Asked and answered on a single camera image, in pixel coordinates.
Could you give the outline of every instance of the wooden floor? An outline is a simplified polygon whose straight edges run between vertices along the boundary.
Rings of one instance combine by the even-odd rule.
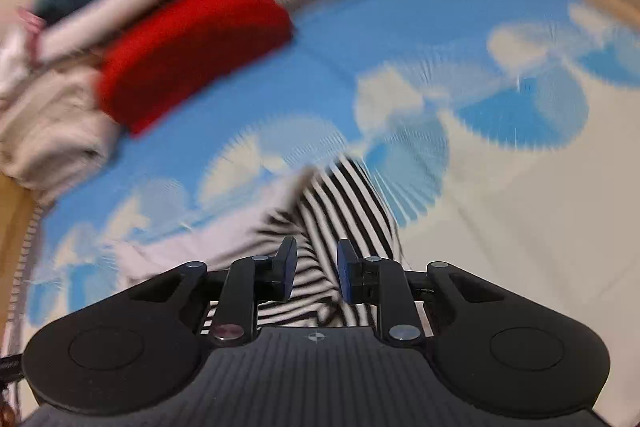
[[[33,213],[31,193],[0,174],[0,333],[4,333],[14,273]]]

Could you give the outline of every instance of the play mat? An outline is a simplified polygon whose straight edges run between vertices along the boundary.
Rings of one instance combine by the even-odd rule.
[[[413,269],[449,261],[596,330],[612,360],[596,411],[631,425],[638,36],[582,0],[319,0],[293,19],[288,47],[126,139],[46,216],[10,347],[124,288],[118,242],[205,226],[346,152]]]

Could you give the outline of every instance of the metal screw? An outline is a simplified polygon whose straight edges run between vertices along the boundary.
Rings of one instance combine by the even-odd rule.
[[[420,336],[420,330],[409,324],[398,324],[389,330],[389,335],[396,341],[413,341]]]
[[[211,333],[222,342],[236,341],[244,335],[244,329],[238,324],[216,324],[211,328]]]

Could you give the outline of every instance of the red cushion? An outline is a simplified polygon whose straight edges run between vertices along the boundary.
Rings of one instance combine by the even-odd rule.
[[[289,41],[291,31],[274,0],[177,0],[108,51],[102,110],[137,134],[210,81]]]

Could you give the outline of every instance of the striped cloth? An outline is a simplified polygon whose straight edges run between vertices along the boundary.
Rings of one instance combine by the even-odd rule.
[[[293,291],[285,303],[258,306],[258,326],[340,327],[375,324],[370,305],[340,297],[337,243],[349,239],[359,257],[401,260],[396,222],[373,189],[362,165],[341,156],[303,191],[293,214],[274,212],[256,229],[249,255],[272,255],[287,235],[298,243]],[[211,303],[203,334],[216,309]]]

